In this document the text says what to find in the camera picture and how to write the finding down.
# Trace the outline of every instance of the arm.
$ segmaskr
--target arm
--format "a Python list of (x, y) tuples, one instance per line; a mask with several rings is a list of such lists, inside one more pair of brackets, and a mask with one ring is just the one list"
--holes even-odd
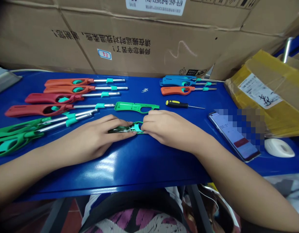
[(169, 111), (150, 111), (143, 122), (142, 130), (162, 144), (194, 154), (242, 218), (273, 230), (299, 232), (299, 214), (290, 203), (214, 137)]
[(134, 132), (108, 134), (110, 129), (132, 123), (108, 115), (1, 165), (0, 209), (54, 170), (96, 159), (113, 142), (134, 136)]

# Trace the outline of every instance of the white cable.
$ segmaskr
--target white cable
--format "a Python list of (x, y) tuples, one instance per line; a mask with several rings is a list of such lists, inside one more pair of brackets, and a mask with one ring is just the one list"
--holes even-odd
[(211, 188), (211, 187), (204, 186), (203, 184), (201, 184), (201, 186), (202, 186), (203, 188), (208, 189), (208, 190), (211, 190), (211, 191), (214, 192), (215, 194), (219, 195), (219, 197), (221, 198), (221, 200), (222, 200), (222, 201), (224, 202), (224, 204), (227, 206), (227, 209), (229, 210), (229, 213), (230, 213), (230, 215), (231, 215), (231, 217), (232, 217), (232, 219), (233, 219), (233, 221), (234, 221), (234, 225), (235, 225), (236, 227), (239, 227), (239, 223), (238, 223), (238, 220), (237, 220), (237, 218), (236, 218), (236, 216), (235, 216), (235, 213), (234, 213), (233, 209), (230, 207), (230, 205), (227, 203), (227, 201), (221, 196), (221, 194), (220, 194), (218, 191), (216, 191), (215, 189)]
[(39, 70), (39, 69), (19, 69), (19, 70), (11, 70), (10, 72), (20, 72), (20, 71), (41, 71), (41, 72), (53, 72), (48, 70)]
[(212, 201), (215, 202), (215, 204), (216, 204), (216, 206), (217, 206), (217, 210), (216, 210), (216, 211), (218, 211), (218, 210), (220, 209), (220, 208), (218, 207), (217, 202), (216, 202), (214, 199), (212, 199), (212, 198), (208, 197), (207, 195), (203, 194), (200, 190), (199, 190), (199, 192), (200, 192), (203, 196), (206, 196), (207, 198), (209, 198), (209, 199), (211, 199)]
[(224, 83), (225, 81), (215, 80), (215, 79), (201, 79), (201, 81), (209, 81), (213, 83)]

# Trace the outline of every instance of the cardboard box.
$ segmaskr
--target cardboard box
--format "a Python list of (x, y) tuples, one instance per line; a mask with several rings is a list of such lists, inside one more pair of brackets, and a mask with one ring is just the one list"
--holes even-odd
[[(222, 80), (259, 49), (272, 53), (283, 46), (296, 19), (292, 28), (299, 30), (299, 0), (134, 3), (8, 0), (0, 11), (0, 64), (9, 69), (201, 77), (216, 63), (211, 78)], [(270, 12), (271, 7), (278, 12)]]
[(261, 50), (224, 84), (258, 133), (269, 138), (299, 136), (298, 60), (289, 58), (284, 64)]

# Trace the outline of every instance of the yellow and black handle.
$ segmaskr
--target yellow and black handle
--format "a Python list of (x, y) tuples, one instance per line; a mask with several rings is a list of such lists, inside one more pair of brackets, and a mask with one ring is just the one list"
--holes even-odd
[(176, 100), (167, 100), (166, 105), (172, 108), (188, 108), (187, 103), (182, 103)]

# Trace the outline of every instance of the person's right hand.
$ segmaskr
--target person's right hand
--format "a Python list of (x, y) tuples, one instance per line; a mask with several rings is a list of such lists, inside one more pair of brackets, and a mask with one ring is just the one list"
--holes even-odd
[(200, 141), (211, 137), (180, 115), (165, 110), (149, 111), (143, 119), (141, 130), (166, 146), (190, 153), (198, 150)]

